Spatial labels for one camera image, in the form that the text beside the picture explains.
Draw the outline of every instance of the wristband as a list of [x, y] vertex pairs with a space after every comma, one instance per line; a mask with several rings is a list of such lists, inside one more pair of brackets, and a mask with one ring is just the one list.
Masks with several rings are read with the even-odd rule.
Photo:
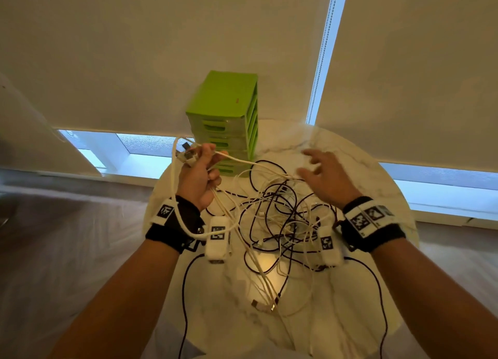
[[[176, 196], [176, 201], [178, 212], [190, 232], [201, 233], [200, 230], [204, 225], [201, 212], [187, 199]], [[162, 203], [159, 211], [151, 219], [152, 225], [147, 231], [146, 239], [165, 243], [182, 254], [183, 250], [189, 247], [195, 239], [183, 231], [174, 209], [175, 205], [171, 198]]]
[[394, 214], [372, 198], [361, 196], [348, 203], [339, 222], [344, 241], [351, 247], [372, 252], [383, 243], [406, 238]]

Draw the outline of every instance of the green storage drawers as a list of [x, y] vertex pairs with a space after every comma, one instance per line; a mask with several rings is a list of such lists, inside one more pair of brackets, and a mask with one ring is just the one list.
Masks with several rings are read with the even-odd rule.
[[[196, 142], [214, 143], [233, 157], [253, 160], [258, 140], [257, 74], [209, 72], [186, 112]], [[217, 167], [224, 175], [237, 175], [251, 166], [230, 160]]]

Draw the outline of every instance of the hand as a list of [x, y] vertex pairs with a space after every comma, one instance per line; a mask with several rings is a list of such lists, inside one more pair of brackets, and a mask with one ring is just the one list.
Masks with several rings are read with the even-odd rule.
[[299, 168], [296, 172], [325, 203], [342, 210], [346, 204], [362, 196], [335, 154], [318, 149], [305, 149], [303, 154], [311, 156], [310, 164], [319, 163], [320, 166], [313, 172], [305, 168]]
[[220, 171], [208, 169], [217, 162], [224, 159], [220, 154], [215, 154], [214, 144], [202, 144], [202, 147], [193, 149], [199, 156], [199, 160], [193, 167], [184, 164], [180, 171], [178, 180], [178, 190], [176, 194], [179, 197], [187, 199], [195, 205], [199, 211], [202, 211], [211, 204], [214, 199], [216, 186], [221, 184]]

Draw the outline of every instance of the black wristband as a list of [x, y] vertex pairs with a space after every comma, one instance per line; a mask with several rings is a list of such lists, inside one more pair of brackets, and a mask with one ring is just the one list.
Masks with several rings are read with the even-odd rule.
[[[343, 213], [346, 214], [353, 208], [371, 200], [373, 199], [365, 196], [356, 198], [345, 205]], [[342, 237], [353, 250], [359, 249], [368, 253], [372, 252], [383, 243], [387, 243], [396, 238], [406, 238], [403, 230], [395, 223], [379, 228], [367, 237], [363, 237], [347, 219], [339, 222], [339, 225], [341, 227]]]
[[[204, 221], [201, 218], [201, 212], [187, 199], [176, 196], [176, 201], [178, 203], [178, 212], [182, 216], [183, 223], [190, 232], [197, 233], [204, 225]], [[164, 225], [152, 224], [147, 231], [146, 239], [165, 243], [180, 254], [183, 253], [183, 250], [186, 247], [189, 247], [190, 244], [195, 241], [195, 239], [191, 238], [183, 231], [174, 211], [171, 211], [171, 214], [166, 219]]]

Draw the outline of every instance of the white marble table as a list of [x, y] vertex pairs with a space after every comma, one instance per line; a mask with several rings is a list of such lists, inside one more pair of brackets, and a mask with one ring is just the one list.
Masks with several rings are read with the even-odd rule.
[[[393, 211], [402, 221], [407, 237], [418, 246], [408, 203], [395, 182], [370, 155], [325, 129], [289, 121], [259, 121], [258, 160], [271, 160], [288, 173], [294, 173], [297, 167], [309, 167], [307, 159], [300, 153], [305, 148], [336, 153], [358, 189]], [[144, 234], [151, 215], [171, 195], [169, 171], [170, 168], [166, 169], [150, 197], [143, 223]], [[230, 190], [230, 181], [230, 178], [224, 179], [222, 187]], [[202, 217], [205, 222], [209, 221], [205, 212]], [[243, 248], [234, 245], [233, 260], [226, 265], [210, 265], [203, 258], [192, 265], [185, 288], [189, 319], [187, 338], [207, 353], [224, 350], [233, 353], [263, 339], [290, 348], [292, 345], [282, 321], [251, 307], [247, 295], [248, 281], [241, 275]], [[180, 332], [184, 329], [181, 306], [183, 274], [198, 253], [185, 251], [180, 256], [161, 314], [161, 320], [171, 321]], [[402, 318], [371, 256], [358, 250], [349, 255], [366, 263], [381, 280], [389, 334], [392, 334], [401, 326]], [[299, 276], [303, 270], [293, 264], [291, 274]], [[309, 281], [290, 279], [280, 300], [280, 309], [293, 311], [302, 305], [309, 287]], [[316, 274], [312, 301], [284, 321], [295, 349], [313, 354], [315, 358], [364, 358], [378, 350], [384, 332], [377, 284], [364, 267], [349, 261], [341, 267]]]

